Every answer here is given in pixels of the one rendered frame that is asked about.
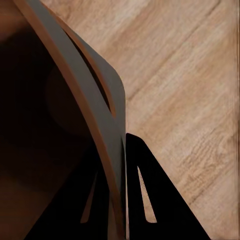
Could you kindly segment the trash can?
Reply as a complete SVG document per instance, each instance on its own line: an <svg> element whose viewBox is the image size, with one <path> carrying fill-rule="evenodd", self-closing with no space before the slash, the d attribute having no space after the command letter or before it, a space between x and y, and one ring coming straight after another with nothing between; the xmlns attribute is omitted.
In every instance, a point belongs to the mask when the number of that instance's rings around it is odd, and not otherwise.
<svg viewBox="0 0 240 240"><path fill-rule="evenodd" d="M109 187L107 240L126 240L120 76L40 0L0 0L0 240L25 239L93 141Z"/></svg>

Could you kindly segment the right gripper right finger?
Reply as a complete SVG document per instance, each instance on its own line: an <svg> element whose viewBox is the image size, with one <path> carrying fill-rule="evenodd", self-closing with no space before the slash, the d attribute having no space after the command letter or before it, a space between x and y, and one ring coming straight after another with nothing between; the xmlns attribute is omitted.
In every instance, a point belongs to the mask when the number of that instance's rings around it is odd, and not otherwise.
<svg viewBox="0 0 240 240"><path fill-rule="evenodd" d="M144 140L125 134L129 240L211 240ZM138 167L157 223L146 220Z"/></svg>

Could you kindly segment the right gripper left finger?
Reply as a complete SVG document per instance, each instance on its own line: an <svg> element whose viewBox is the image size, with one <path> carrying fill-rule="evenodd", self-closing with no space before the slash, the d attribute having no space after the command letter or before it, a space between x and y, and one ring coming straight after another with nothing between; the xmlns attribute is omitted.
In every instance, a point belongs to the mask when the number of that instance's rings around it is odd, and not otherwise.
<svg viewBox="0 0 240 240"><path fill-rule="evenodd" d="M96 173L89 219L80 223ZM93 141L24 240L107 240L109 197Z"/></svg>

